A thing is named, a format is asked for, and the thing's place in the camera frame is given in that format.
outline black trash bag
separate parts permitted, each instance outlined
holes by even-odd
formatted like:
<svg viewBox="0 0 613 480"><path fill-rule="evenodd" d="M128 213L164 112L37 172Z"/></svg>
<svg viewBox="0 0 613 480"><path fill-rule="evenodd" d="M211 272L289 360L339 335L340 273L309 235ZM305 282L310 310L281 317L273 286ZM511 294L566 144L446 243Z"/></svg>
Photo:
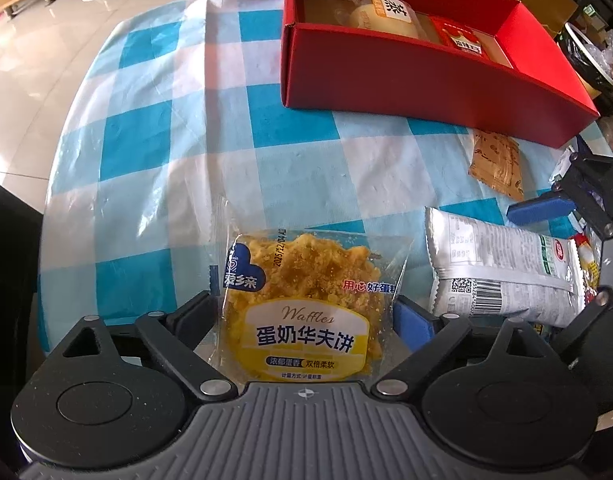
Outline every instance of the black trash bag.
<svg viewBox="0 0 613 480"><path fill-rule="evenodd" d="M586 52L581 44L588 41L584 35L573 27L570 23L566 23L557 37L557 43L560 45L566 59L573 66L575 71L590 84L598 92L612 96L613 84L609 81L611 75L605 75L593 60L592 56Z"/></svg>

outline yellow and white label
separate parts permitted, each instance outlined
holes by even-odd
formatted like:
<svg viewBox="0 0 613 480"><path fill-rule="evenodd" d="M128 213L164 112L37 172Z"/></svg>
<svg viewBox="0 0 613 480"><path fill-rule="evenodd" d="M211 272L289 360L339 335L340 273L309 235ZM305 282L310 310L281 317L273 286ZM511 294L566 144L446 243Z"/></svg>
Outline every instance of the yellow and white label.
<svg viewBox="0 0 613 480"><path fill-rule="evenodd" d="M411 16L404 2L400 0L371 0L371 2L378 16L411 23Z"/></svg>
<svg viewBox="0 0 613 480"><path fill-rule="evenodd" d="M362 370L368 320L315 300L275 300L248 308L238 361L269 380L331 381Z"/></svg>

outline checkered tablecloth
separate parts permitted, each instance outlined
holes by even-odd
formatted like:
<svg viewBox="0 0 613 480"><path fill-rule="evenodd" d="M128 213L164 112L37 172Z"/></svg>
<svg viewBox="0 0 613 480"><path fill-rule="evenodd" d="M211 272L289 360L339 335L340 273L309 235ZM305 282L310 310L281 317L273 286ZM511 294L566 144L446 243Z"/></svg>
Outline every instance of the checkered tablecloth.
<svg viewBox="0 0 613 480"><path fill-rule="evenodd" d="M424 206L504 222L510 200L467 176L465 128L284 108L282 7L181 0L121 23L104 44L50 177L40 265L46 348L86 314L131 322L208 288L223 196L246 230L413 237L403 293L422 304L432 281ZM595 124L585 138L606 153ZM530 198L549 187L560 152L525 141L520 150ZM537 229L567 235L570 225Z"/></svg>

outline gray ribbed plate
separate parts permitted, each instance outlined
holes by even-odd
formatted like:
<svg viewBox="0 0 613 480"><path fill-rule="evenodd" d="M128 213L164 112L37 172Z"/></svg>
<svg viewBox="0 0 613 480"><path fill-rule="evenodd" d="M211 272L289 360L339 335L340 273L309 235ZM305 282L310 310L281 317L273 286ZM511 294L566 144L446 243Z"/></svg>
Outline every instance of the gray ribbed plate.
<svg viewBox="0 0 613 480"><path fill-rule="evenodd" d="M32 464L23 480L582 480L572 466L500 474L460 462L426 436L403 404L357 383L252 383L238 399L202 406L162 452L115 470Z"/></svg>

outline red oval logo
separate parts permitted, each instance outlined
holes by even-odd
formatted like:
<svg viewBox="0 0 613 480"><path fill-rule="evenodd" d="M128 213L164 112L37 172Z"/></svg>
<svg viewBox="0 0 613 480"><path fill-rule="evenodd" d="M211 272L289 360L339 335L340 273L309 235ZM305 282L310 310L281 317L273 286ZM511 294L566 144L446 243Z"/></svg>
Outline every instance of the red oval logo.
<svg viewBox="0 0 613 480"><path fill-rule="evenodd" d="M555 240L555 254L557 254L558 260L564 260L564 248L561 246L559 240Z"/></svg>

